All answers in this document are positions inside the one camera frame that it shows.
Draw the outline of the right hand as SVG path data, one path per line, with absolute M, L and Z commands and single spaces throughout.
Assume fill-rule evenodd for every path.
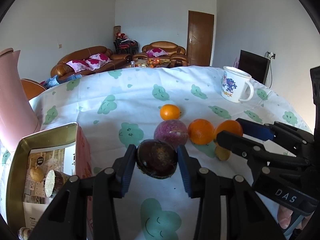
M 319 218 L 319 212 L 314 212 L 317 215 L 317 218 Z M 307 226 L 308 222 L 312 220 L 313 214 L 309 216 L 306 216 L 303 218 L 303 220 L 296 226 L 296 229 L 298 230 L 304 230 Z M 278 212 L 277 212 L 277 220 L 280 225 L 280 227 L 283 230 L 287 230 L 290 226 L 291 220 L 292 220 L 293 211 L 288 209 L 287 207 L 284 207 L 282 205 L 279 205 Z

